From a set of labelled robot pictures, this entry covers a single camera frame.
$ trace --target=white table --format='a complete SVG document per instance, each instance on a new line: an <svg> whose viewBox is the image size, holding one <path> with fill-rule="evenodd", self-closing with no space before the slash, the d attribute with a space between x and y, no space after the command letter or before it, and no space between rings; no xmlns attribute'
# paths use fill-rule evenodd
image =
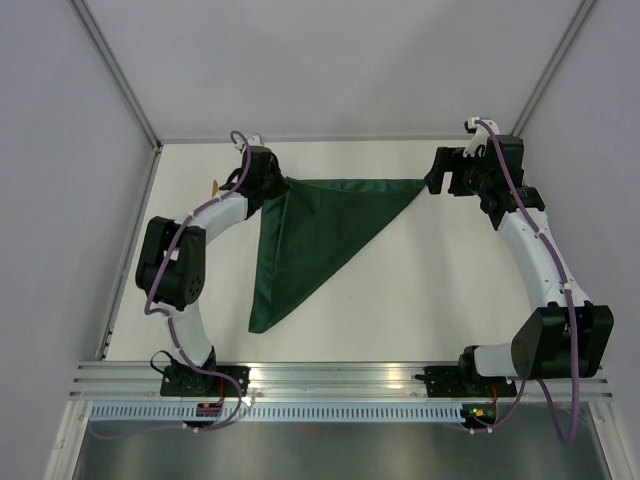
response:
<svg viewBox="0 0 640 480"><path fill-rule="evenodd" d="M423 178L437 146L452 141L267 144L285 175ZM160 316L143 314L135 266L148 220L175 218L239 166L231 144L166 145L109 347L109 360L148 360L171 349ZM378 236L288 317L263 334L247 331L260 214L207 250L200 297L219 360L238 362L456 360L472 344L510 341L529 317L526 291L506 245L477 197L425 189Z"/></svg>

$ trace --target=dark green fabric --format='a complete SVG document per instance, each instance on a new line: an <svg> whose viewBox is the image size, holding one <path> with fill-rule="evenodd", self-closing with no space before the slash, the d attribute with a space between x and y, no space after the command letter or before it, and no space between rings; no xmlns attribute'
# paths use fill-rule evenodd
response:
<svg viewBox="0 0 640 480"><path fill-rule="evenodd" d="M423 180L294 180L262 207L249 331L291 313L411 203Z"/></svg>

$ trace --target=metal frame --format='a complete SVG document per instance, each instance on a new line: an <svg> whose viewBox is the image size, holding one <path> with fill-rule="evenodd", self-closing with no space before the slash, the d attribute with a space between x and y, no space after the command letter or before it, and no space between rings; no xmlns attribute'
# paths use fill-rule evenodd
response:
<svg viewBox="0 0 640 480"><path fill-rule="evenodd" d="M129 84L122 68L91 13L86 0L68 0L87 36L93 43L109 74L120 90L122 98L145 137L154 150L154 158L149 167L149 176L141 194L138 213L130 227L130 239L126 253L121 260L120 276L111 292L111 307L105 318L105 333L97 349L97 358L104 358L105 345L115 322L126 276L133 260L138 233L142 227L144 214L155 178L162 141L157 137L135 92ZM521 135L547 88L557 75L579 33L591 16L598 0L581 0L560 41L554 49L543 72L513 126L512 134ZM433 136L407 137L405 139L433 139ZM438 136L438 139L458 140L459 136ZM274 141L317 141L317 140L384 140L389 138L338 137L338 138L280 138ZM190 140L189 143L215 143L220 139ZM173 140L171 143L183 143ZM272 406L274 411L296 405L341 405L341 408L372 405L393 406L405 411L414 407L435 408L462 403L483 403L487 399L430 399L422 382L414 380L414 375L433 362L412 363L247 363L251 367L251 383L248 391L250 402ZM93 361L81 363L76 371L56 443L46 471L46 478L71 478L76 466L87 422L97 406L114 405L175 405L193 400L168 399L160 397L159 374L151 370L146 362ZM548 383L554 399L558 402L570 401L569 381ZM596 425L596 433L602 445L603 454L612 478L640 478L629 443L623 433L622 422L602 370L593 379L581 381L581 398L587 402ZM202 398L199 401L217 398ZM501 399L505 404L509 399ZM545 399L538 385L529 382L522 401L524 403L544 403ZM277 416L269 420L278 420Z"/></svg>

